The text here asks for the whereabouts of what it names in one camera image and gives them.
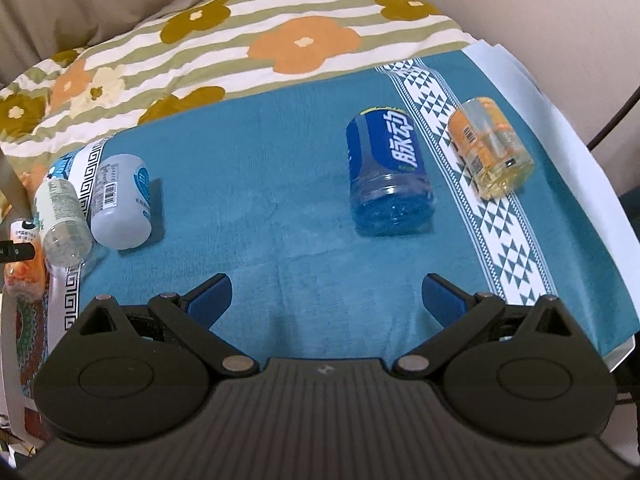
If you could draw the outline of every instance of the black cable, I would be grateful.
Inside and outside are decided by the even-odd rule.
[[[640,101],[640,86],[636,88],[636,91],[631,94],[628,101],[622,106],[622,108],[620,108],[620,110],[618,110],[618,113],[611,118],[609,123],[607,123],[600,133],[591,139],[591,142],[587,144],[587,149],[592,152],[593,149],[611,133],[613,128],[620,124],[620,121],[625,118],[636,104],[638,104],[638,101]]]

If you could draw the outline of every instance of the striped fabric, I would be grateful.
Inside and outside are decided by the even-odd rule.
[[[21,75],[0,91],[0,147],[29,173],[141,121],[473,41],[423,0],[205,0]],[[30,131],[2,129],[3,110],[24,118],[12,94],[44,99]]]

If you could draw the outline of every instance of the ribbed black surface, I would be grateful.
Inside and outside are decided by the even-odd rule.
[[[621,480],[631,468],[595,439],[511,447],[453,418],[425,382],[377,360],[271,360],[222,383],[163,438],[120,449],[56,441],[29,480]]]

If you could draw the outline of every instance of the yellow liquid bottle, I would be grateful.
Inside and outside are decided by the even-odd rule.
[[[449,135],[486,200],[519,188],[535,168],[520,137],[488,97],[462,103],[449,118]]]

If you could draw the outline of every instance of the cream flower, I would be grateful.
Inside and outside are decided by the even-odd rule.
[[[69,116],[74,119],[79,114],[93,110],[96,107],[111,108],[120,98],[125,89],[122,79],[124,67],[100,67],[87,88],[71,99]]]

